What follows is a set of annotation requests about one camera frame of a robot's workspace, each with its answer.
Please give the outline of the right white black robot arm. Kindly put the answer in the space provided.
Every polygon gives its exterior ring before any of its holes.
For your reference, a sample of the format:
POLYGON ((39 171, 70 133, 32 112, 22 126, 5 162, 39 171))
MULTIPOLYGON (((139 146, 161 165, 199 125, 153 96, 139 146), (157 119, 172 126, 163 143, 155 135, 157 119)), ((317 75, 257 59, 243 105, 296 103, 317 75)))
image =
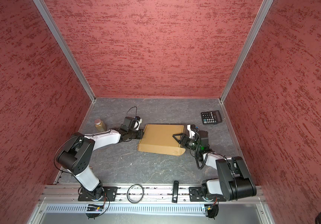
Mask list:
POLYGON ((240 156, 226 157, 210 148, 208 132, 190 131, 174 134, 173 138, 179 146, 193 152, 197 168, 206 166, 217 171, 218 178, 205 180, 198 190, 204 201, 215 202, 218 198, 223 201, 239 200, 257 195, 257 188, 252 176, 240 156))

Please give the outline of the brown cardboard box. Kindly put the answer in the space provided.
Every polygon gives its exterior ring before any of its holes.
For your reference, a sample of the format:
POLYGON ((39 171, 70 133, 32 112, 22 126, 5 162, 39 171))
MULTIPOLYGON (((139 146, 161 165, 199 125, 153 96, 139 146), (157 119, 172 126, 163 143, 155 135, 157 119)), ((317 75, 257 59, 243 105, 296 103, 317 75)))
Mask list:
POLYGON ((147 124, 144 135, 138 144, 138 151, 162 155, 180 156, 185 149, 173 137, 174 134, 182 135, 184 125, 147 124))

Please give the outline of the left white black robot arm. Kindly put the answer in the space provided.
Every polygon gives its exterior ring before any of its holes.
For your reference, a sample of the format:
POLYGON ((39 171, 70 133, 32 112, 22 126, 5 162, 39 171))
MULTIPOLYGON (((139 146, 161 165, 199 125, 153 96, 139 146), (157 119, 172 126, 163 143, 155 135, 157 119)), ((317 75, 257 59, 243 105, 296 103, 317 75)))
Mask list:
POLYGON ((97 134, 75 133, 60 147, 55 161, 75 177, 90 200, 104 199, 103 185, 89 166, 92 153, 108 145, 142 139, 144 131, 140 128, 141 123, 139 116, 125 117, 120 128, 97 134))

